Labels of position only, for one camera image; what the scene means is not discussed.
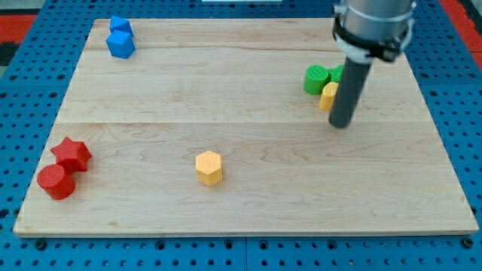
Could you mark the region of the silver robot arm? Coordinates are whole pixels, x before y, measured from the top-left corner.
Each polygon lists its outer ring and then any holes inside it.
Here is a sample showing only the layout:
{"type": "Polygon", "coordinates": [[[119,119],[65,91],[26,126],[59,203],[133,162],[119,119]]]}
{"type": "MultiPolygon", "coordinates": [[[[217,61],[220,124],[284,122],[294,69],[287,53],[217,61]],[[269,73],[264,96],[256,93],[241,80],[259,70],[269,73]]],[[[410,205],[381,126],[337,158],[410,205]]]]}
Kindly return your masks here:
{"type": "Polygon", "coordinates": [[[333,36],[352,62],[393,62],[412,38],[415,0],[340,0],[333,4],[333,36]]]}

